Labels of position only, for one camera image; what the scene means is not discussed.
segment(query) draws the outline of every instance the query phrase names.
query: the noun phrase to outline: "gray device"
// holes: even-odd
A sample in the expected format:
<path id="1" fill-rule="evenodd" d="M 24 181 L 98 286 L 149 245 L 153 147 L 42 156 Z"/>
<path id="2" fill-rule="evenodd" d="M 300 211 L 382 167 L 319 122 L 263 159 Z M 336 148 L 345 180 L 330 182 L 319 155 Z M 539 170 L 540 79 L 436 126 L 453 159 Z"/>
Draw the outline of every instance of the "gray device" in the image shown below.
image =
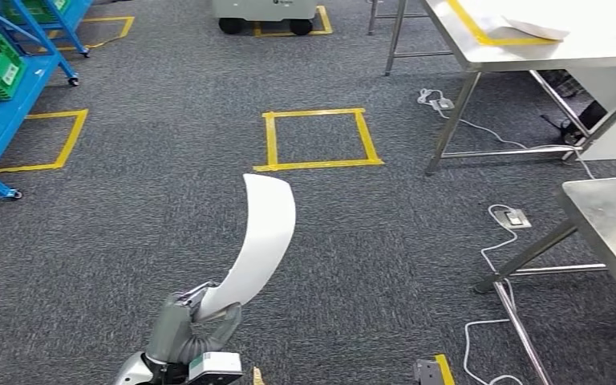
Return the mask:
<path id="1" fill-rule="evenodd" d="M 220 352 L 241 322 L 241 307 L 258 294 L 284 257 L 294 235 L 296 206 L 286 182 L 244 175 L 249 213 L 244 244 L 223 282 L 206 282 L 170 294 L 145 352 L 126 360 L 113 385 L 227 385 L 242 376 L 239 355 Z M 193 323 L 220 318 L 206 337 Z"/>

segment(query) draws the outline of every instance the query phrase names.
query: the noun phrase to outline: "white cable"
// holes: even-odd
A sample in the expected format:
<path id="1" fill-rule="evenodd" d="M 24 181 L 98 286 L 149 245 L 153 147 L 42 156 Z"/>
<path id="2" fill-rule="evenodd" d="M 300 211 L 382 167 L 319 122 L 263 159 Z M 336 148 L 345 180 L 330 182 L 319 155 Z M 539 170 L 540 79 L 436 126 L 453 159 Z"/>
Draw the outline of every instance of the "white cable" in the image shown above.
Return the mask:
<path id="1" fill-rule="evenodd" d="M 440 99 L 428 100 L 428 97 L 431 96 L 433 94 L 433 92 L 438 92 L 440 94 Z M 439 108 L 439 102 L 440 101 L 444 101 L 445 104 L 449 104 L 451 102 L 449 99 L 445 99 L 445 97 L 443 96 L 443 92 L 441 90 L 429 90 L 427 88 L 423 88 L 419 92 L 419 98 L 416 101 L 419 104 L 426 104 L 428 106 L 431 106 L 434 110 L 438 111 L 440 116 L 442 116 L 444 119 L 446 119 L 446 120 L 450 119 Z M 469 126 L 471 126 L 473 128 L 477 128 L 479 130 L 489 132 L 497 140 L 499 140 L 501 143 L 512 144 L 512 145 L 515 145 L 515 146 L 517 146 L 519 148 L 523 148 L 523 149 L 547 148 L 547 147 L 567 147 L 567 148 L 570 148 L 570 151 L 574 151 L 577 154 L 577 158 L 580 160 L 580 163 L 582 163 L 582 166 L 584 167 L 587 175 L 589 175 L 589 178 L 596 179 L 594 177 L 594 174 L 591 173 L 591 170 L 589 170 L 589 166 L 580 157 L 580 153 L 578 152 L 578 150 L 575 149 L 575 147 L 573 147 L 573 146 L 565 146 L 565 145 L 564 146 L 559 146 L 559 145 L 556 145 L 556 144 L 546 144 L 546 145 L 543 145 L 543 146 L 536 146 L 536 147 L 529 148 L 529 147 L 527 147 L 524 144 L 519 143 L 519 142 L 514 142 L 514 141 L 511 141 L 511 140 L 504 140 L 504 139 L 502 139 L 501 136 L 499 136 L 499 134 L 497 134 L 493 130 L 491 130 L 489 128 L 481 127 L 481 126 L 479 126 L 477 124 L 473 124 L 473 123 L 469 122 L 468 120 L 460 119 L 460 122 L 465 123 L 465 124 L 467 124 L 467 125 L 469 125 Z M 488 257 L 488 255 L 485 252 L 499 249 L 500 247 L 503 247 L 503 246 L 506 246 L 506 245 L 508 245 L 510 243 L 513 243 L 513 242 L 515 242 L 518 239 L 518 235 L 516 233 L 514 233 L 513 230 L 511 230 L 508 227 L 506 227 L 505 225 L 503 225 L 495 217 L 495 213 L 493 212 L 492 209 L 497 208 L 497 207 L 503 208 L 503 209 L 507 209 L 510 212 L 514 211 L 514 209 L 508 207 L 507 205 L 491 205 L 490 207 L 488 207 L 488 213 L 490 214 L 490 217 L 492 217 L 492 219 L 494 219 L 497 222 L 497 224 L 499 224 L 499 226 L 501 226 L 502 229 L 508 231 L 511 234 L 511 238 L 508 239 L 507 241 L 501 242 L 501 243 L 499 243 L 497 245 L 494 245 L 494 246 L 485 247 L 485 248 L 480 250 L 480 255 L 483 256 L 485 261 L 488 263 L 488 266 L 490 267 L 490 270 L 492 270 L 493 273 L 496 273 L 495 266 L 492 263 L 492 261 L 490 261 L 490 258 Z M 511 302 L 510 305 L 511 305 L 511 307 L 514 310 L 516 310 L 516 299 L 514 298 L 513 288 L 511 286 L 511 281 L 509 281 L 508 279 L 505 279 L 504 281 L 506 282 L 506 285 L 509 288 L 509 302 Z M 471 337 L 470 337 L 470 335 L 468 333 L 469 327 L 474 326 L 474 325 L 485 325 L 485 324 L 502 323 L 502 322 L 509 322 L 509 320 L 508 319 L 493 319 L 493 320 L 488 320 L 488 321 L 474 321 L 474 322 L 469 322 L 466 325 L 464 325 L 464 335 L 466 336 L 466 350 L 464 351 L 464 371 L 466 371 L 466 373 L 468 375 L 470 375 L 473 379 L 475 379 L 477 382 L 481 383 L 482 385 L 496 385 L 498 382 L 500 382 L 500 381 L 502 381 L 504 379 L 511 379 L 512 381 L 515 381 L 516 383 L 518 383 L 518 385 L 523 385 L 523 383 L 518 378 L 516 378 L 516 377 L 514 377 L 512 375 L 500 375 L 500 376 L 497 376 L 496 378 L 492 379 L 489 383 L 487 383 L 483 379 L 478 377 L 477 375 L 474 375 L 468 369 L 468 353 L 471 350 Z"/>
<path id="2" fill-rule="evenodd" d="M 433 94 L 433 92 L 438 92 L 440 94 L 440 99 L 434 99 L 431 101 L 427 101 L 428 96 L 431 96 Z M 450 119 L 448 116 L 446 116 L 440 109 L 436 109 L 436 107 L 433 105 L 432 101 L 437 101 L 437 100 L 448 100 L 445 99 L 445 97 L 443 96 L 443 92 L 441 90 L 428 90 L 427 88 L 422 88 L 421 91 L 419 91 L 419 98 L 417 98 L 416 102 L 419 104 L 426 104 L 428 106 L 431 106 L 434 110 L 438 111 L 438 114 L 440 114 L 440 116 L 443 119 Z M 522 143 L 519 142 L 514 142 L 512 140 L 504 140 L 502 139 L 501 136 L 499 136 L 499 134 L 497 134 L 496 132 L 494 132 L 493 130 L 489 129 L 489 128 L 485 128 L 482 126 L 479 126 L 478 124 L 474 124 L 469 122 L 468 120 L 464 120 L 464 119 L 459 119 L 460 122 L 467 124 L 473 128 L 478 128 L 479 130 L 482 131 L 486 131 L 489 132 L 490 134 L 492 134 L 498 141 L 500 141 L 501 143 L 504 144 L 513 144 L 514 146 L 520 147 L 524 150 L 532 150 L 535 148 L 547 148 L 547 147 L 567 147 L 570 148 L 570 151 L 575 152 L 575 154 L 577 155 L 577 158 L 580 160 L 580 163 L 582 164 L 582 167 L 584 167 L 586 174 L 589 176 L 590 179 L 596 179 L 596 176 L 594 176 L 594 174 L 591 172 L 591 170 L 589 169 L 589 165 L 582 160 L 582 157 L 580 156 L 580 152 L 574 147 L 574 146 L 568 146 L 568 145 L 560 145 L 560 144 L 545 144 L 543 146 L 535 146 L 535 147 L 528 147 Z"/>
<path id="3" fill-rule="evenodd" d="M 510 243 L 515 242 L 518 239 L 518 234 L 514 233 L 513 230 L 507 228 L 505 225 L 503 225 L 501 222 L 497 220 L 497 218 L 495 217 L 495 213 L 493 212 L 494 208 L 503 208 L 503 209 L 507 209 L 508 211 L 513 211 L 513 209 L 511 207 L 508 207 L 507 205 L 491 205 L 490 207 L 488 207 L 488 213 L 490 214 L 490 217 L 492 217 L 492 219 L 494 219 L 497 222 L 497 224 L 501 226 L 502 229 L 505 229 L 511 234 L 511 238 L 508 239 L 507 241 L 503 241 L 497 245 L 485 247 L 480 250 L 480 255 L 482 255 L 485 261 L 488 263 L 488 266 L 490 266 L 490 270 L 492 270 L 493 273 L 496 273 L 494 264 L 492 263 L 492 261 L 490 261 L 490 258 L 485 252 L 496 250 L 502 246 L 506 246 Z M 505 279 L 505 282 L 507 286 L 509 287 L 509 301 L 511 302 L 510 305 L 513 306 L 513 309 L 516 309 L 516 300 L 513 297 L 513 288 L 511 287 L 511 282 L 508 279 Z M 516 383 L 518 383 L 519 385 L 523 385 L 523 383 L 518 378 L 512 375 L 500 375 L 496 377 L 495 379 L 492 379 L 489 383 L 486 383 L 483 379 L 481 379 L 477 375 L 474 375 L 468 369 L 468 353 L 471 350 L 471 337 L 469 336 L 468 328 L 473 325 L 484 325 L 484 324 L 489 324 L 489 323 L 501 323 L 501 322 L 509 322 L 509 320 L 508 319 L 494 319 L 494 320 L 488 320 L 488 321 L 474 321 L 474 322 L 469 322 L 466 325 L 464 325 L 464 335 L 466 336 L 466 350 L 464 351 L 464 371 L 466 371 L 468 375 L 470 375 L 473 379 L 475 379 L 482 385 L 495 385 L 503 379 L 511 379 L 515 381 Z"/>

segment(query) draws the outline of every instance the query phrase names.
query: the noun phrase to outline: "stainless steel table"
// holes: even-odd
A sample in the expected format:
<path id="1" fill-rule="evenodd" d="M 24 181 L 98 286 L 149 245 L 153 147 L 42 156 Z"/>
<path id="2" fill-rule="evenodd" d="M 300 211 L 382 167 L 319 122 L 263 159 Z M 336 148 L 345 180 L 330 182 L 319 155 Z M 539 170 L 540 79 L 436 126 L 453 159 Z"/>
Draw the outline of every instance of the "stainless steel table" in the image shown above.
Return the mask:
<path id="1" fill-rule="evenodd" d="M 544 385 L 551 385 L 551 379 L 542 366 L 523 323 L 518 318 L 503 280 L 514 276 L 597 270 L 609 270 L 616 280 L 616 178 L 565 182 L 558 194 L 558 200 L 569 219 L 563 221 L 554 231 L 507 262 L 496 274 L 485 278 L 476 285 L 476 291 L 481 293 L 492 288 L 497 291 L 502 305 L 509 314 L 509 319 L 515 326 L 530 361 Z M 525 264 L 576 231 L 579 231 L 591 245 L 604 262 L 603 264 L 522 269 Z"/>
<path id="2" fill-rule="evenodd" d="M 436 142 L 436 150 L 429 163 L 426 173 L 431 175 L 437 168 L 441 159 L 462 158 L 470 156 L 499 156 L 531 154 L 538 152 L 568 152 L 570 147 L 547 146 L 542 148 L 512 149 L 477 152 L 445 152 L 457 124 L 466 108 L 466 104 L 476 87 L 480 76 L 484 72 L 499 71 L 529 71 L 535 80 L 553 98 L 566 117 L 575 124 L 584 134 L 585 144 L 591 143 L 595 137 L 603 134 L 616 121 L 616 110 L 604 118 L 602 123 L 592 133 L 589 128 L 580 122 L 577 114 L 563 101 L 563 99 L 543 80 L 537 70 L 562 69 L 571 67 L 616 67 L 616 39 L 599 43 L 590 39 L 574 38 L 562 42 L 544 42 L 532 44 L 537 40 L 533 36 L 503 26 L 488 26 L 481 30 L 468 11 L 461 8 L 461 0 L 420 0 L 428 17 L 433 21 L 444 41 L 452 50 L 451 54 L 467 72 L 466 80 L 455 102 L 455 108 L 447 123 L 444 125 L 440 138 Z M 399 0 L 395 19 L 391 49 L 389 51 L 386 75 L 391 73 L 394 58 L 410 58 L 420 56 L 446 55 L 447 52 L 413 52 L 398 53 L 398 38 L 405 15 L 407 0 Z M 491 34 L 498 34 L 497 43 L 487 42 Z"/>

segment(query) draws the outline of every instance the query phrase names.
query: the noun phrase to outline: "white curved plate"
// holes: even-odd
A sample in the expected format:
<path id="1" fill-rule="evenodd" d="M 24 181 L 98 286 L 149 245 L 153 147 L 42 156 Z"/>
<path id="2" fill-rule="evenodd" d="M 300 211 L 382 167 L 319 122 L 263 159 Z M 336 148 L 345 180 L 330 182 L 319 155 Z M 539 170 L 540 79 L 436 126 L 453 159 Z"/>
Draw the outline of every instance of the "white curved plate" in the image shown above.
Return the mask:
<path id="1" fill-rule="evenodd" d="M 251 300 L 270 280 L 294 235 L 296 206 L 291 187 L 270 176 L 244 175 L 249 213 L 240 254 L 220 286 L 202 298 L 196 321 Z"/>

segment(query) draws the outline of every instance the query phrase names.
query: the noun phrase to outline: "white mobile robot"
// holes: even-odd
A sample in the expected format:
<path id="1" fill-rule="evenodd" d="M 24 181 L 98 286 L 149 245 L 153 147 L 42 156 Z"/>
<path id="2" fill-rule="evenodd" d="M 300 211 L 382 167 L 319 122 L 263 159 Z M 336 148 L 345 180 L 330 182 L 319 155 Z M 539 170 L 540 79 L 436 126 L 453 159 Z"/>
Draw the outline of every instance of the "white mobile robot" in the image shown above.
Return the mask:
<path id="1" fill-rule="evenodd" d="M 313 30 L 317 0 L 212 0 L 213 14 L 226 34 L 237 34 L 248 22 L 281 22 L 289 20 L 290 30 L 297 35 Z"/>

